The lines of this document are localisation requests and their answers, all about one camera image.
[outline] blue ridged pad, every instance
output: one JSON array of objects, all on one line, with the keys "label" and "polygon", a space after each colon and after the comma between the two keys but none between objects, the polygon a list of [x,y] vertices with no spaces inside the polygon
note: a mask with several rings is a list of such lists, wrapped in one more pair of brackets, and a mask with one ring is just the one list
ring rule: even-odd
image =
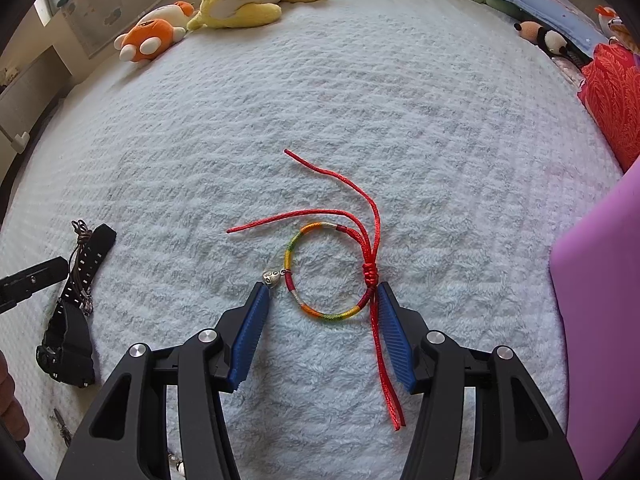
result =
[{"label": "blue ridged pad", "polygon": [[416,379],[411,347],[406,339],[400,320],[396,316],[391,300],[382,286],[378,287],[378,302],[378,322],[385,339],[386,351],[391,358],[394,373],[398,381],[404,384],[406,390],[412,393],[416,385]]},{"label": "blue ridged pad", "polygon": [[255,349],[260,340],[262,327],[269,313],[269,289],[262,285],[253,303],[249,307],[249,312],[244,317],[244,322],[236,336],[231,349],[231,370],[228,380],[233,385],[234,390],[244,381],[249,374],[251,361],[254,359]]}]

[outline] fluffy white bedspread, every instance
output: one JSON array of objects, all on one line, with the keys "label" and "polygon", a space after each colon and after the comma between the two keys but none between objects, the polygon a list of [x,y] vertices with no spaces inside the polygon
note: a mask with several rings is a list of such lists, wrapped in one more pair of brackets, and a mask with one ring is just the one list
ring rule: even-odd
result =
[{"label": "fluffy white bedspread", "polygon": [[[370,192],[381,278],[401,304],[462,345],[512,346],[564,424],[549,248],[620,170],[550,60],[473,1],[285,4],[273,25],[200,30],[146,68],[108,61],[38,143],[2,226],[0,274],[69,254],[72,219],[117,231],[90,319],[104,381],[131,344],[172,346],[215,325],[280,268],[304,220],[226,228],[309,206],[372,225],[364,200],[283,148]],[[361,263],[352,240],[324,232],[300,246],[296,282],[309,303],[344,309],[362,293]],[[34,360],[58,293],[0,317],[28,455],[49,479],[64,453],[53,407],[74,430],[96,391],[54,382]],[[223,398],[242,478],[399,478],[420,396],[398,391],[408,428],[395,433],[367,314],[323,324],[279,288],[248,380]],[[471,441],[466,426],[459,478]]]}]

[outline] blue cloth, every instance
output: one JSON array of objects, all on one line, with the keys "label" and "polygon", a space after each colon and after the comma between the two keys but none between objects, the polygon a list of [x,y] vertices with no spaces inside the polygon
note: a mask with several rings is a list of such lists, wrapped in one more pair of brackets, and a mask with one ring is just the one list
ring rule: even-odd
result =
[{"label": "blue cloth", "polygon": [[569,0],[505,0],[558,31],[593,58],[599,43],[609,43],[595,23]]}]

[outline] purple chair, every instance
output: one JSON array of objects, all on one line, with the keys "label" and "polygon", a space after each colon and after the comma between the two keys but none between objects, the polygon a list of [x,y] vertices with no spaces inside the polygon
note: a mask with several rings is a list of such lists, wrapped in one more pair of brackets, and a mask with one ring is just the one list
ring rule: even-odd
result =
[{"label": "purple chair", "polygon": [[622,478],[640,479],[640,160],[556,242],[549,266],[566,335],[567,436],[582,476],[620,478],[625,468]]}]

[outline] orange plush toy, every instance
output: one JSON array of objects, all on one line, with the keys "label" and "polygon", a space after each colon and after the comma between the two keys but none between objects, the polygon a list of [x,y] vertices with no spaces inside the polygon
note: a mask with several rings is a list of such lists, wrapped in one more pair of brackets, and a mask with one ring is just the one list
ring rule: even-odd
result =
[{"label": "orange plush toy", "polygon": [[120,60],[149,62],[160,56],[184,38],[186,24],[193,11],[191,4],[176,2],[143,16],[127,34],[118,36],[113,42],[120,51]]}]

